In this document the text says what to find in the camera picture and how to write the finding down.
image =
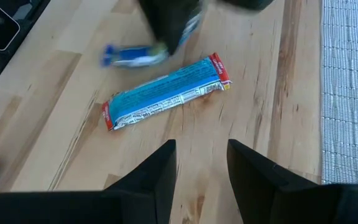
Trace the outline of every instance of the wooden tabletop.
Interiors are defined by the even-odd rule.
[[[138,5],[51,0],[0,76],[0,192],[103,189],[176,139],[172,223],[241,223],[227,174],[229,138],[319,182],[319,28],[320,1],[275,0],[260,13],[212,1],[169,61],[102,69],[107,43],[152,43]],[[213,52],[230,90],[107,132],[101,104],[113,93]]]

